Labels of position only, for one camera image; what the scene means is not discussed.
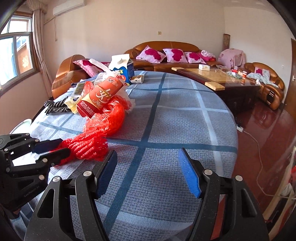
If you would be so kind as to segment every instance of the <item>air conditioner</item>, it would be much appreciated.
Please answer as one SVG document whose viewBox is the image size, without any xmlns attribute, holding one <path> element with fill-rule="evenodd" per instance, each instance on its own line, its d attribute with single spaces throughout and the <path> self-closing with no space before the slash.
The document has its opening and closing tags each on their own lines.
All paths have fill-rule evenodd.
<svg viewBox="0 0 296 241">
<path fill-rule="evenodd" d="M 58 16 L 73 9 L 85 6 L 85 0 L 68 0 L 53 8 L 53 15 Z"/>
</svg>

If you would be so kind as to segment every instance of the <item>window sill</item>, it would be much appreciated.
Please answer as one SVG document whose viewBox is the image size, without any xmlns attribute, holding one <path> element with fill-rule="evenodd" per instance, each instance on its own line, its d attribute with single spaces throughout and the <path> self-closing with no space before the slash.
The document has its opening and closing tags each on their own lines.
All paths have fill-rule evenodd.
<svg viewBox="0 0 296 241">
<path fill-rule="evenodd" d="M 21 83 L 23 80 L 25 80 L 25 79 L 27 79 L 27 78 L 29 78 L 29 77 L 31 77 L 31 76 L 39 73 L 39 72 L 40 72 L 39 70 L 33 71 L 33 72 L 31 72 L 31 73 L 29 73 L 29 74 L 27 74 L 27 75 L 19 78 L 18 80 L 13 81 L 11 84 L 7 85 L 3 89 L 0 89 L 0 97 L 2 95 L 4 95 L 7 91 L 9 91 L 10 89 L 12 89 L 13 87 L 15 87 L 17 84 Z"/>
</svg>

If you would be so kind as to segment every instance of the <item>door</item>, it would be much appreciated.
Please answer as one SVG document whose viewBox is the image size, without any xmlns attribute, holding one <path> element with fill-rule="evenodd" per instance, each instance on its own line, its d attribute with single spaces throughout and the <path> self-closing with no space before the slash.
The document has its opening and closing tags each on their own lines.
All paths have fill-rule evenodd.
<svg viewBox="0 0 296 241">
<path fill-rule="evenodd" d="M 296 121 L 296 41 L 292 39 L 292 71 L 284 108 Z"/>
</svg>

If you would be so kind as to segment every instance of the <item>metal screw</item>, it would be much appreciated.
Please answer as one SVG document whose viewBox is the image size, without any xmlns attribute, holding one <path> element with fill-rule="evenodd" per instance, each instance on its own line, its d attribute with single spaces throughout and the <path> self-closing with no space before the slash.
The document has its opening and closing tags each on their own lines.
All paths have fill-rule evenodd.
<svg viewBox="0 0 296 241">
<path fill-rule="evenodd" d="M 52 181 L 53 181 L 54 183 L 58 182 L 59 180 L 60 180 L 60 177 L 54 177 L 54 178 L 52 179 Z"/>
<path fill-rule="evenodd" d="M 89 177 L 91 174 L 92 174 L 91 171 L 85 171 L 85 172 L 83 173 L 83 175 L 84 175 L 85 177 Z"/>
<path fill-rule="evenodd" d="M 205 172 L 205 174 L 208 175 L 208 176 L 210 176 L 210 175 L 213 174 L 212 170 L 210 170 L 210 169 L 206 169 L 206 170 L 204 170 L 204 172 Z"/>
<path fill-rule="evenodd" d="M 236 179 L 237 181 L 239 181 L 239 182 L 242 181 L 242 177 L 241 177 L 241 176 L 236 176 L 235 179 Z"/>
</svg>

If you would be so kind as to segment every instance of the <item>beige curtain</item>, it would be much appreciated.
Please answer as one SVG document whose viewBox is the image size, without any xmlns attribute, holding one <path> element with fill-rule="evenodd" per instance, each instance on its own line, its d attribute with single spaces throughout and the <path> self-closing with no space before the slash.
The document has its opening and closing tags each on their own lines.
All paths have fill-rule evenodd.
<svg viewBox="0 0 296 241">
<path fill-rule="evenodd" d="M 34 46 L 40 63 L 40 71 L 46 92 L 48 97 L 52 97 L 53 80 L 45 63 L 43 50 L 43 23 L 44 14 L 47 12 L 47 5 L 38 0 L 27 0 L 26 5 L 33 11 L 32 27 Z"/>
</svg>

